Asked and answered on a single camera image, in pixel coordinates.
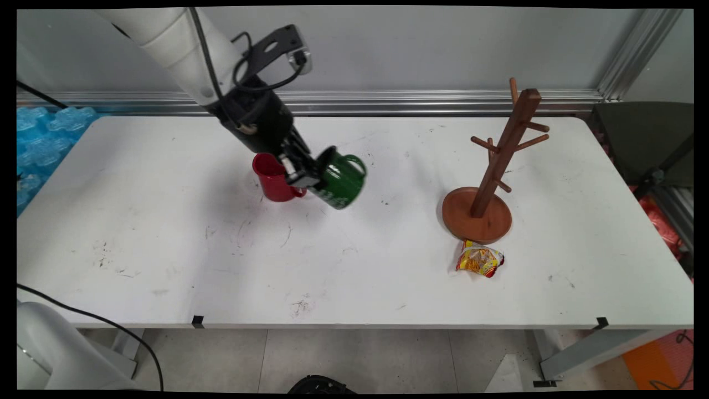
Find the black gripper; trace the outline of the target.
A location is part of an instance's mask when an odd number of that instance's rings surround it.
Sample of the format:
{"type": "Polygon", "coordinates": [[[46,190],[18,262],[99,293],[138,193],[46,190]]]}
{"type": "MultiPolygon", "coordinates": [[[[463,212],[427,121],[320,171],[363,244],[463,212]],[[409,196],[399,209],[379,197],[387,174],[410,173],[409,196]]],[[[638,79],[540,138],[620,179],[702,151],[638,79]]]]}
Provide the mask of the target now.
{"type": "Polygon", "coordinates": [[[294,116],[265,83],[246,83],[258,88],[248,93],[233,88],[212,104],[212,115],[251,152],[268,152],[279,157],[285,168],[285,181],[291,187],[315,187],[322,180],[335,146],[317,157],[294,127],[294,116]]]}

